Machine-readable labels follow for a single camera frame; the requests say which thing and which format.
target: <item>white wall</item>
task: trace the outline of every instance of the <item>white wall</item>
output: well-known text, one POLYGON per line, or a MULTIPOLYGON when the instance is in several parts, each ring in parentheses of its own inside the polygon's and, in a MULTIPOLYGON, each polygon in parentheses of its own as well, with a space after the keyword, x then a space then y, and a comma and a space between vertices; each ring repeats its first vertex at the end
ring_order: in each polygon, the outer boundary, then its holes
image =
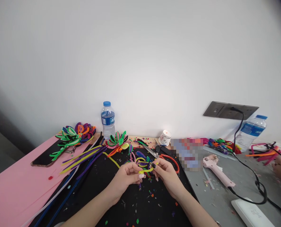
POLYGON ((107 100, 130 135, 224 137, 239 121, 202 115, 230 102, 259 106, 261 139, 281 141, 271 2, 0 0, 0 111, 37 146, 78 121, 101 130, 107 100))

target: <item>wall socket plate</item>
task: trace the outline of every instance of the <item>wall socket plate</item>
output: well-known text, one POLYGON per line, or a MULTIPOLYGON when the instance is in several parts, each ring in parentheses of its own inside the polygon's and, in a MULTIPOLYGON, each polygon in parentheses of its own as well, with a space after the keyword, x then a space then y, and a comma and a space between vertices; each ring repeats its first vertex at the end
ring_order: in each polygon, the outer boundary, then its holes
POLYGON ((204 116, 241 120, 242 114, 230 110, 231 107, 235 107, 241 110, 244 113, 244 120, 247 120, 259 108, 256 106, 246 106, 226 102, 212 101, 207 110, 205 111, 204 116))

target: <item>pixelated area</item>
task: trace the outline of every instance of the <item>pixelated area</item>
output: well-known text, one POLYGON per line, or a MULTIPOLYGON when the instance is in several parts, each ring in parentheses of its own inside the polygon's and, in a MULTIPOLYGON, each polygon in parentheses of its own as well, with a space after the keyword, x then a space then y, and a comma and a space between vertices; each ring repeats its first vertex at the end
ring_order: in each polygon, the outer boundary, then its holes
POLYGON ((201 171, 203 168, 203 139, 172 139, 171 150, 184 171, 201 171))

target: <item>power cord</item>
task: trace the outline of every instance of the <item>power cord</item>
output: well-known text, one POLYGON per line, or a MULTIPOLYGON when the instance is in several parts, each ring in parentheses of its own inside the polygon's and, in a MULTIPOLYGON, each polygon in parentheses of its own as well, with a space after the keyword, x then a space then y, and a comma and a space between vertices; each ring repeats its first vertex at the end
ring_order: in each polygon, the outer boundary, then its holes
POLYGON ((240 130, 240 128, 241 128, 241 126, 242 126, 242 123, 243 123, 243 121, 244 121, 244 113, 243 113, 241 110, 239 110, 239 109, 237 109, 237 108, 235 108, 235 107, 231 107, 230 110, 233 110, 233 111, 236 111, 236 112, 239 112, 239 113, 242 114, 242 120, 241 120, 241 122, 240 122, 240 125, 239 125, 238 129, 236 130, 236 132, 235 132, 235 134, 234 134, 234 146, 233 146, 233 152, 232 152, 232 154, 234 155, 234 157, 235 157, 241 164, 243 164, 245 167, 249 168, 249 169, 254 173, 255 178, 256 178, 256 180, 255 180, 255 185, 256 185, 256 187, 258 188, 258 191, 260 192, 260 194, 263 196, 263 201, 262 201, 262 202, 252 202, 252 201, 249 201, 249 200, 247 200, 247 199, 245 199, 245 198, 242 198, 241 196, 237 195, 236 192, 233 190, 232 187, 228 187, 228 189, 229 189, 234 195, 236 195, 238 198, 240 198, 240 199, 242 199, 242 200, 244 200, 244 201, 247 201, 247 202, 253 203, 253 204, 257 204, 257 205, 265 204, 267 201, 269 201, 270 204, 272 204, 275 208, 277 208, 278 210, 281 211, 281 208, 280 208, 276 203, 274 203, 273 201, 271 201, 271 200, 267 197, 267 190, 266 190, 266 188, 264 187, 264 185, 259 181, 259 178, 258 178, 257 174, 255 173, 255 171, 253 171, 249 166, 247 166, 247 165, 244 164, 242 161, 240 161, 240 160, 238 159, 238 157, 236 156, 236 154, 235 154, 235 152, 234 152, 234 151, 235 151, 236 134, 237 134, 237 132, 240 130))

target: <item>water bottle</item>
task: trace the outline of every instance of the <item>water bottle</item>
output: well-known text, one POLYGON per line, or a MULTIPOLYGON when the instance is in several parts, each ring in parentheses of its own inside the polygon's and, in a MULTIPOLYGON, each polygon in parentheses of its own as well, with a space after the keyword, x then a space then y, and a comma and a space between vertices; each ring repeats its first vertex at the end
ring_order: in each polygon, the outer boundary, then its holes
POLYGON ((254 139, 256 139, 267 127, 266 119, 266 116, 257 115, 243 125, 242 129, 236 136, 236 144, 241 147, 241 152, 247 151, 254 139))
POLYGON ((104 107, 102 109, 101 117, 103 124, 103 134, 104 138, 108 140, 111 135, 115 136, 115 126, 114 126, 114 111, 111 107, 111 102, 104 102, 104 107))

